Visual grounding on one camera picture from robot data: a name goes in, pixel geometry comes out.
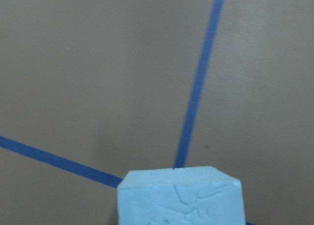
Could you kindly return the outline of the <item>light blue foam block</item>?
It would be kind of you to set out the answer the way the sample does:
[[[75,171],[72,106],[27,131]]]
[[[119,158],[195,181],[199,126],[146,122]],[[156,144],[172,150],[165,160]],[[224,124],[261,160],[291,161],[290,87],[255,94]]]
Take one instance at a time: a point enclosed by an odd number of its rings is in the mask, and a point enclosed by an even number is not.
[[[117,188],[120,225],[244,225],[241,182],[214,167],[129,171]]]

